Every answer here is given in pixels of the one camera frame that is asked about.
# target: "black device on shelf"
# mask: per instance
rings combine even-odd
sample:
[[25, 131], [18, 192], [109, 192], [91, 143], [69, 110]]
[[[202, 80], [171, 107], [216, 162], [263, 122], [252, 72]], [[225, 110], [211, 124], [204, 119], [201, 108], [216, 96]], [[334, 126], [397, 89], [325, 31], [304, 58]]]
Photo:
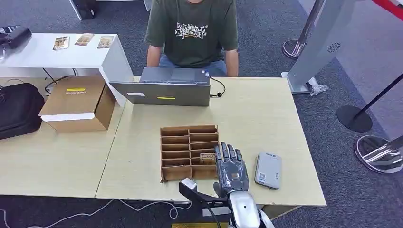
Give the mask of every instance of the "black device on shelf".
[[80, 19], [93, 19], [95, 16], [96, 0], [70, 0]]
[[15, 29], [10, 30], [7, 33], [2, 33], [0, 37], [0, 48], [1, 49], [15, 49], [18, 48], [22, 43], [31, 38], [31, 31], [22, 26], [15, 26]]

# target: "power bank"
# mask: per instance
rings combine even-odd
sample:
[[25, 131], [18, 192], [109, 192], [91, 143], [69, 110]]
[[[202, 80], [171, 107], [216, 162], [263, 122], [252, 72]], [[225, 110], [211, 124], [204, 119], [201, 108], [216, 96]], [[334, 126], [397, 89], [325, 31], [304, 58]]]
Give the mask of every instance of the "power bank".
[[255, 182], [272, 189], [279, 189], [281, 163], [281, 158], [275, 154], [260, 153], [256, 165]]

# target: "cardboard divider tray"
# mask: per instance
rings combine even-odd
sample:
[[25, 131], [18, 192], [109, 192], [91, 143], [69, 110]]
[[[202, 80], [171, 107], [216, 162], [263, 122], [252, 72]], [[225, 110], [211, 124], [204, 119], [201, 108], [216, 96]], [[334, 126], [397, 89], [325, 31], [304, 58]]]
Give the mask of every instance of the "cardboard divider tray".
[[217, 126], [165, 127], [161, 128], [160, 138], [161, 182], [217, 177], [214, 151], [220, 142]]

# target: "graphic print on t-shirt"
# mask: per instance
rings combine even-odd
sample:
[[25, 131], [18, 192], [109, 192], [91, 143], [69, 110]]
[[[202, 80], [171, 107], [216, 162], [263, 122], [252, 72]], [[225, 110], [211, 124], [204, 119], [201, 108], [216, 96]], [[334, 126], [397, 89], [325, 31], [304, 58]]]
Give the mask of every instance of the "graphic print on t-shirt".
[[176, 23], [176, 30], [175, 30], [175, 36], [177, 37], [182, 37], [182, 39], [185, 39], [185, 37], [195, 37], [195, 38], [200, 38], [203, 39], [207, 35], [206, 28], [208, 25], [205, 26], [195, 26], [191, 24], [180, 24], [179, 22]]

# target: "robotic arm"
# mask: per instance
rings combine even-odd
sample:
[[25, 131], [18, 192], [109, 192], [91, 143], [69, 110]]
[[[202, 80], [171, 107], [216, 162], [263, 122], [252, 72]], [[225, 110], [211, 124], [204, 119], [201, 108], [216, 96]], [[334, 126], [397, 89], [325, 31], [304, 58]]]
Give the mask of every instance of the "robotic arm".
[[232, 218], [228, 228], [274, 228], [270, 219], [260, 209], [250, 193], [249, 178], [245, 162], [238, 149], [221, 143], [220, 149], [215, 146], [218, 181], [214, 183], [214, 191], [218, 197], [212, 197], [197, 191], [197, 184], [189, 178], [179, 183], [179, 192], [192, 203], [202, 208], [228, 207]]

